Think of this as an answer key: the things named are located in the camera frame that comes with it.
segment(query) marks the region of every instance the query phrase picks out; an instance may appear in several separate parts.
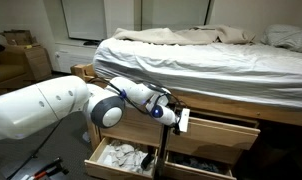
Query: white bed sheet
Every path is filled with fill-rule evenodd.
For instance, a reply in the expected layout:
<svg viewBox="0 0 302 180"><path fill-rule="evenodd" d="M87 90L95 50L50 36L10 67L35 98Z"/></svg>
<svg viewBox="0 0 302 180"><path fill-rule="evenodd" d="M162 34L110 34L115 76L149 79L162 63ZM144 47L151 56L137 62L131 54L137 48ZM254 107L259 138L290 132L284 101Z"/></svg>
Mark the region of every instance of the white bed sheet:
<svg viewBox="0 0 302 180"><path fill-rule="evenodd" d="M154 80L167 88L302 108L302 53L267 45L153 45L107 39L93 65L102 76Z"/></svg>

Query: mattress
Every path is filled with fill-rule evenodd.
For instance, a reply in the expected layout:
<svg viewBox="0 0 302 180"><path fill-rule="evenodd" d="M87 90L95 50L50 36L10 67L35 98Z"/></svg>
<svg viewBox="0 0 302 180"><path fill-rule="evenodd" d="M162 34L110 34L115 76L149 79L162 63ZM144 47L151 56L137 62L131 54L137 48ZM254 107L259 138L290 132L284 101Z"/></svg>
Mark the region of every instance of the mattress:
<svg viewBox="0 0 302 180"><path fill-rule="evenodd" d="M302 53L263 44L154 45L107 39L93 66L103 77L151 81L170 89L302 108Z"/></svg>

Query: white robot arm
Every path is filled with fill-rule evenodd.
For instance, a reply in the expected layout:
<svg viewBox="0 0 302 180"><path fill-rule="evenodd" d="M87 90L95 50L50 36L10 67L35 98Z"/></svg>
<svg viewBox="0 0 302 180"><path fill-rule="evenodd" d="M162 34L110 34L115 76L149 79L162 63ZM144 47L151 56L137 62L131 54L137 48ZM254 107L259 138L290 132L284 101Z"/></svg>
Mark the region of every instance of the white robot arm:
<svg viewBox="0 0 302 180"><path fill-rule="evenodd" d="M129 106L124 101L128 98L138 106L145 105L155 120L175 124L174 112L165 107L166 89L157 91L125 78L110 82L114 87L102 89L77 76L67 76L0 96L0 139L22 139L75 111L83 111L97 126L109 128L120 121ZM123 93L119 96L115 88Z"/></svg>

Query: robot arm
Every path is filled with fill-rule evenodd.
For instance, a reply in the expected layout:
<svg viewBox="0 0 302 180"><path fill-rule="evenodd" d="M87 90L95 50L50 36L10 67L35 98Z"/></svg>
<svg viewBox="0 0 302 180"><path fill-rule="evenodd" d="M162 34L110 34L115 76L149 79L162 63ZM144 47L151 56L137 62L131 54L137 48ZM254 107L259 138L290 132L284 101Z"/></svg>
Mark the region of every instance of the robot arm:
<svg viewBox="0 0 302 180"><path fill-rule="evenodd" d="M67 76L44 81L0 96L0 139L22 139L66 117L75 111L83 111L87 118L101 128L117 124L124 112L124 101L130 98L136 105L145 105L157 121L171 126L175 114L168 109L168 99L163 91L150 89L144 84L135 84L125 78L114 78L113 87L105 89L86 84L76 76Z"/></svg>

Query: wooden bed frame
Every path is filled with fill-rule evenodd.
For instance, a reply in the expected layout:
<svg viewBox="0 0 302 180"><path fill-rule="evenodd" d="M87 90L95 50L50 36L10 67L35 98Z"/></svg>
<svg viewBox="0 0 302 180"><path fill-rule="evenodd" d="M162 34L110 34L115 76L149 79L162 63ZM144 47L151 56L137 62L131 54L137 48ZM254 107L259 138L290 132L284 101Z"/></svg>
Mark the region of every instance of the wooden bed frame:
<svg viewBox="0 0 302 180"><path fill-rule="evenodd" d="M71 72L86 82L98 77L93 70L92 64L75 65L71 67ZM211 113L215 116L218 114L221 117L233 117L233 119L238 118L239 120L251 119L260 122L275 122L302 127L302 110L234 101L178 90L170 91L179 100L184 101L193 112ZM88 131L91 136L92 147L96 148L101 140L99 129L88 122Z"/></svg>

